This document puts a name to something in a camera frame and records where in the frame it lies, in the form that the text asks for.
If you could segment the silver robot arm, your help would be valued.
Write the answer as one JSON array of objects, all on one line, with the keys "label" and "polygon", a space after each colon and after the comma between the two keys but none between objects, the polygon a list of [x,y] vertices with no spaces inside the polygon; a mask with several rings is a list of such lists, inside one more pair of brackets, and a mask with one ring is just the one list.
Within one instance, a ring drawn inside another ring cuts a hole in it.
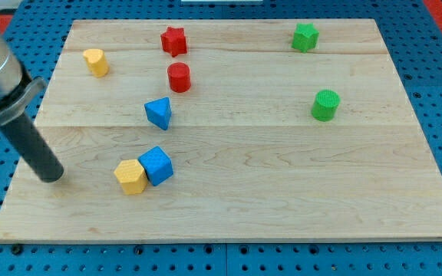
[{"label": "silver robot arm", "polygon": [[0,131],[42,182],[55,182],[64,167],[25,108],[47,87],[42,77],[31,77],[0,34]]}]

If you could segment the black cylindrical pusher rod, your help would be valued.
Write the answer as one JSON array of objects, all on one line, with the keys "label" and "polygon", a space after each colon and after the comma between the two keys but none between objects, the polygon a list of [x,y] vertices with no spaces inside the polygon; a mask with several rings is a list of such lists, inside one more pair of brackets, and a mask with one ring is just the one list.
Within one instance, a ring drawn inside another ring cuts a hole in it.
[{"label": "black cylindrical pusher rod", "polygon": [[0,130],[42,182],[54,182],[63,176],[61,162],[25,113]]}]

